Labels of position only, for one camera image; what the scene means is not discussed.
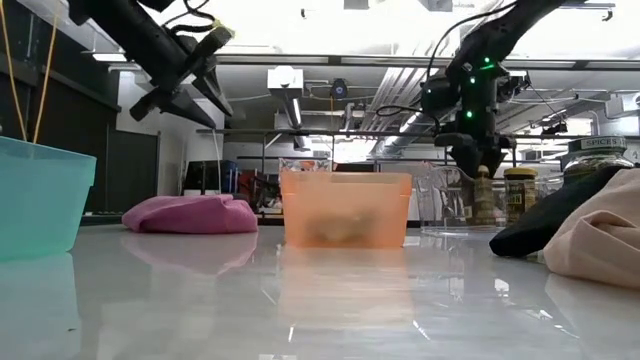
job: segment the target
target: translucent orange container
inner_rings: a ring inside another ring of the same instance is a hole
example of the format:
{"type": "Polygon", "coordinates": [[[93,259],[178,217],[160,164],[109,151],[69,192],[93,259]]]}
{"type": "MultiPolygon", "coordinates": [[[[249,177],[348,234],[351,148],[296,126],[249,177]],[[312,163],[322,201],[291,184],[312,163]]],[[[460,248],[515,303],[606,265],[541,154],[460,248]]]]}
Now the translucent orange container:
{"type": "Polygon", "coordinates": [[[402,247],[411,175],[283,172],[285,239],[306,247],[402,247]]]}

